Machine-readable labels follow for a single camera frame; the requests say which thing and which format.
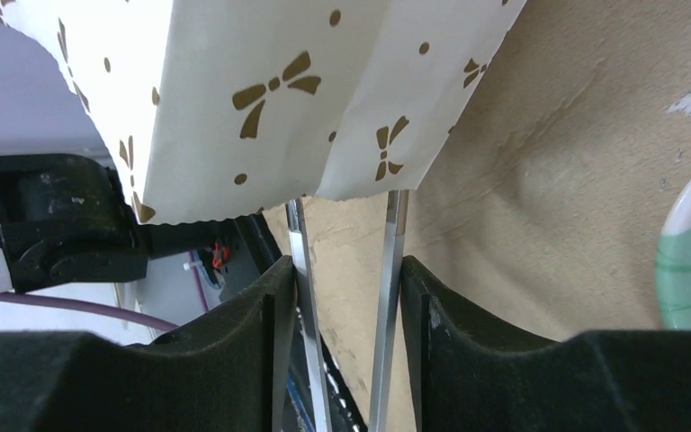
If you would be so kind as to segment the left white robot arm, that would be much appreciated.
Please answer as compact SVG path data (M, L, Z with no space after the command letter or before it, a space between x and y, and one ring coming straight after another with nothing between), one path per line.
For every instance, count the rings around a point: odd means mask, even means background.
M0 293L145 277L117 173L72 154L0 156Z

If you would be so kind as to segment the white patterned paper bag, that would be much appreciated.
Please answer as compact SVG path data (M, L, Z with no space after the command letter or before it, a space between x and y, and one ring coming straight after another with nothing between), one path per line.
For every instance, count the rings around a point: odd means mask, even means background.
M415 189L521 1L0 1L142 224Z

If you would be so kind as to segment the metal tongs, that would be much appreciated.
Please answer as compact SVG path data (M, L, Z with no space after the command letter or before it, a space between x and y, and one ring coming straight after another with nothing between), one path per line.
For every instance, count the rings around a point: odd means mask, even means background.
M407 225L408 197L408 190L393 190L388 194L381 287L372 362L369 417L369 429L371 431L385 431L388 427L390 379L399 305L399 276ZM288 201L285 204L285 210L301 311L303 345L310 378L314 426L317 431L330 431L332 421L328 402L325 362L302 199L297 198Z

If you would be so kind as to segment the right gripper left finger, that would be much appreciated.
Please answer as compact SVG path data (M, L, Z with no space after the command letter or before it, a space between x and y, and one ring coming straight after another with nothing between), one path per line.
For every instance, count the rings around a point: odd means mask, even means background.
M0 431L278 431L295 312L292 260L148 345L0 333Z

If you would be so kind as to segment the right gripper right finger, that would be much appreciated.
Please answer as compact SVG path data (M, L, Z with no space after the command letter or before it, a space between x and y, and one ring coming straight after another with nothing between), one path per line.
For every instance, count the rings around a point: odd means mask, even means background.
M421 431L691 431L691 331L553 341L403 259L400 306Z

